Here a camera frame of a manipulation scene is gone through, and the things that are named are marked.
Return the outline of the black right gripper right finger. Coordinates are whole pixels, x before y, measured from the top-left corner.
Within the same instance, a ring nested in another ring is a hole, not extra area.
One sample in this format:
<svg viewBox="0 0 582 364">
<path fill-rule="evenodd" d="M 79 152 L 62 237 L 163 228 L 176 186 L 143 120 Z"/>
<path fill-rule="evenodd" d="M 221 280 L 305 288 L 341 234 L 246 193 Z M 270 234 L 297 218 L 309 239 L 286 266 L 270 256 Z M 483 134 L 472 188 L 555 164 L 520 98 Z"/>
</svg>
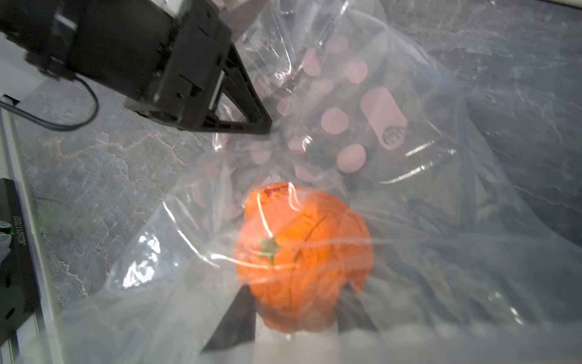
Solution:
<svg viewBox="0 0 582 364">
<path fill-rule="evenodd" d="M 339 333 L 363 330 L 377 333 L 377 326 L 365 310 L 362 301 L 351 284 L 346 284 L 339 293 L 336 304 L 336 321 Z"/>
</svg>

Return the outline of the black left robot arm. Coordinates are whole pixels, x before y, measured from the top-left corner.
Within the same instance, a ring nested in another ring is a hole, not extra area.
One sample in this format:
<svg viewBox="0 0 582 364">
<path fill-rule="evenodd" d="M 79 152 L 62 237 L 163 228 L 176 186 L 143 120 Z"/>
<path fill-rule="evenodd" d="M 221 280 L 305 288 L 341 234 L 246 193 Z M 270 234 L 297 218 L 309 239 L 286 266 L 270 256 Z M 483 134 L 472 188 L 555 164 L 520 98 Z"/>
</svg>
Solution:
<svg viewBox="0 0 582 364">
<path fill-rule="evenodd" d="M 271 116 L 211 1 L 3 1 L 1 31 L 47 77 L 95 81 L 144 118 L 265 135 Z"/>
</svg>

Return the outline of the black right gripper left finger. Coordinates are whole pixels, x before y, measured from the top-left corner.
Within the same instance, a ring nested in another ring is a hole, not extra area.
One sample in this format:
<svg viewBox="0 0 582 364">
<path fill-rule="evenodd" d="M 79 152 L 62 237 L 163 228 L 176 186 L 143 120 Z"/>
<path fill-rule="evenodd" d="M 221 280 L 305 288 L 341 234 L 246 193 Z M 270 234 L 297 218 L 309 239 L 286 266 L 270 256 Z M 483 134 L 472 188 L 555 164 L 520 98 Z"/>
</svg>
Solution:
<svg viewBox="0 0 582 364">
<path fill-rule="evenodd" d="M 230 350 L 256 339 L 256 298 L 248 285 L 243 285 L 223 315 L 201 353 Z"/>
</svg>

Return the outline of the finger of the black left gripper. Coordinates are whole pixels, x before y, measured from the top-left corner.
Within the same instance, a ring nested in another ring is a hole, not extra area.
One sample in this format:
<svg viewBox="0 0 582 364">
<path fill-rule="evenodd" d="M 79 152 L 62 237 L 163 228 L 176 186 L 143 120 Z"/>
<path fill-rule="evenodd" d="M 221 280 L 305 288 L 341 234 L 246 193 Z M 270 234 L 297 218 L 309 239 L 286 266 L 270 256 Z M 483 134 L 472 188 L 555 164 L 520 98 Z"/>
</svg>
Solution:
<svg viewBox="0 0 582 364">
<path fill-rule="evenodd" d="M 272 118 L 255 91 L 233 43 L 230 44 L 220 66 L 217 87 L 202 122 L 202 131 L 248 135 L 269 134 Z M 225 121 L 219 118 L 216 110 L 221 96 L 226 96 L 238 108 L 245 121 Z"/>
</svg>

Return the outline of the clear zip-top bag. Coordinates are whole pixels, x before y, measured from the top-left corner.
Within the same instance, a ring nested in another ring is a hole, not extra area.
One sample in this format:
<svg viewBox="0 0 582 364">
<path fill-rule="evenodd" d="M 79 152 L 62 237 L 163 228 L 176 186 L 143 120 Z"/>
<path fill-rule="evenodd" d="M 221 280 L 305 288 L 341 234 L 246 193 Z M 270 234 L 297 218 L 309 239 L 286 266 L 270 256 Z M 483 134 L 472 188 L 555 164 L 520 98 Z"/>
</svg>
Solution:
<svg viewBox="0 0 582 364">
<path fill-rule="evenodd" d="M 236 47 L 273 120 L 217 135 L 23 363 L 579 363 L 581 249 L 377 1 L 271 1 Z"/>
</svg>

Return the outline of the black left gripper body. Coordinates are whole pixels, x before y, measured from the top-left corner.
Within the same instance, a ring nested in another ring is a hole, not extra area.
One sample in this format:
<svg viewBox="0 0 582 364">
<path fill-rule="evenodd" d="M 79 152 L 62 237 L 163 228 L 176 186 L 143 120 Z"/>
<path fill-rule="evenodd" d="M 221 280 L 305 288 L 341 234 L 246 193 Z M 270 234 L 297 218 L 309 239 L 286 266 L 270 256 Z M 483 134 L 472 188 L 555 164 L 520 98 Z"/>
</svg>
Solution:
<svg viewBox="0 0 582 364">
<path fill-rule="evenodd" d="M 145 90 L 124 106 L 144 118 L 185 131 L 211 131 L 226 74 L 232 31 L 212 1 L 187 1 L 174 18 L 162 60 Z"/>
</svg>

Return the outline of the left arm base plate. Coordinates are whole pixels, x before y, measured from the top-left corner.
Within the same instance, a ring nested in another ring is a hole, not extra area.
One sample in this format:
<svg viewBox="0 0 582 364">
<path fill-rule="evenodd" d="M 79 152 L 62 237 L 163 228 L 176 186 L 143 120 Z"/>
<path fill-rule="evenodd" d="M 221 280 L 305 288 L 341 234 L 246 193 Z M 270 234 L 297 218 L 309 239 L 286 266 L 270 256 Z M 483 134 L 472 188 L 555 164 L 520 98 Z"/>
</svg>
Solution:
<svg viewBox="0 0 582 364">
<path fill-rule="evenodd" d="M 1 342 L 6 342 L 39 307 L 39 289 L 26 219 L 16 184 L 1 179 Z"/>
</svg>

